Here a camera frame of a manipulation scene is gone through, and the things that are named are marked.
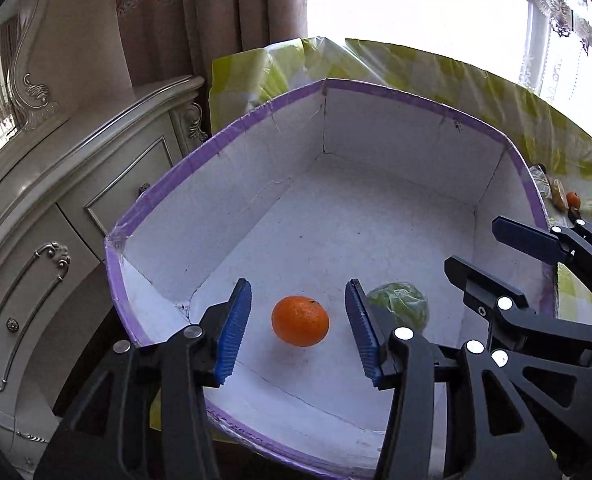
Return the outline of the white lace curtain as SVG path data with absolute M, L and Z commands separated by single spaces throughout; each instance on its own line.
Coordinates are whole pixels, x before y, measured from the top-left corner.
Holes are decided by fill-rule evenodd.
M 455 58 L 534 92 L 592 129 L 590 0 L 309 0 L 312 35 Z

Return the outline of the cream ornate dresser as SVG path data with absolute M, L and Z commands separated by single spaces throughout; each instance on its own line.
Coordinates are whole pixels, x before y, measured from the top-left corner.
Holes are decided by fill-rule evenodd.
M 105 236 L 206 138 L 203 78 L 130 72 L 120 22 L 142 1 L 27 0 L 8 70 L 23 122 L 0 151 L 0 454 L 19 479 L 112 310 Z

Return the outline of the small orange on table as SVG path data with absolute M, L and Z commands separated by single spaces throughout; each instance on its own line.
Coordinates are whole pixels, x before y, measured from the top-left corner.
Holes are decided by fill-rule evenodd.
M 566 194 L 566 200 L 569 208 L 573 209 L 580 209 L 581 208 L 581 199 L 576 192 L 568 192 Z

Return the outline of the brown patterned curtain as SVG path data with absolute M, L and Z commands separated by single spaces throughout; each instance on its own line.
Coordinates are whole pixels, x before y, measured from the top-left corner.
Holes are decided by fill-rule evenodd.
M 307 0 L 116 0 L 131 81 L 211 77 L 217 58 L 305 36 Z

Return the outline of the green wrapped fruit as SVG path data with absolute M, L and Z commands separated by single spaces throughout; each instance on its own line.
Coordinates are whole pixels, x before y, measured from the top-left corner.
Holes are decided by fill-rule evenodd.
M 422 333 L 429 322 L 425 295 L 409 282 L 393 282 L 372 289 L 367 298 L 372 304 L 388 310 L 402 326 Z

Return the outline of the yellow checkered tablecloth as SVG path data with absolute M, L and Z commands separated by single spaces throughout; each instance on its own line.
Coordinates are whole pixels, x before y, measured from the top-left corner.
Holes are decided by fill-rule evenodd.
M 219 58 L 209 94 L 212 139 L 252 110 L 325 79 L 377 84 L 455 108 L 501 130 L 528 170 L 542 164 L 581 197 L 592 222 L 592 137 L 556 107 L 524 87 L 452 58 L 395 44 L 314 38 Z M 548 225 L 564 222 L 546 200 Z M 572 292 L 553 266 L 556 314 L 592 323 L 592 293 Z

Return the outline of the orange tangerine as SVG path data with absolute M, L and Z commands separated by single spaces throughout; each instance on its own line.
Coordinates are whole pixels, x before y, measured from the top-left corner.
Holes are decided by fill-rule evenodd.
M 326 310 L 312 298 L 287 296 L 275 304 L 271 313 L 273 332 L 280 340 L 299 348 L 321 342 L 329 330 Z

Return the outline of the wrapped yellow fruit on table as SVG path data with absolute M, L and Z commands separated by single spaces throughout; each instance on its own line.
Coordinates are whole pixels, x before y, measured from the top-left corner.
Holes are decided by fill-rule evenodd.
M 567 193 L 561 180 L 553 179 L 550 181 L 550 192 L 552 193 L 552 201 L 554 206 L 562 212 L 568 210 Z

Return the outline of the purple white cardboard box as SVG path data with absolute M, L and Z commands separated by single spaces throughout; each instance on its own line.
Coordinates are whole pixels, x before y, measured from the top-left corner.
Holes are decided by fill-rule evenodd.
M 249 281 L 233 374 L 206 393 L 211 422 L 289 466 L 367 479 L 391 396 L 364 375 L 346 284 L 413 284 L 428 300 L 425 337 L 453 348 L 486 338 L 488 326 L 448 282 L 452 256 L 553 316 L 553 270 L 499 243 L 498 216 L 548 225 L 528 166 L 501 130 L 414 94 L 325 79 L 257 107 L 169 170 L 107 235 L 107 276 L 140 347 L 197 322 Z M 287 296 L 326 310 L 321 342 L 299 348 L 275 335 L 271 313 Z

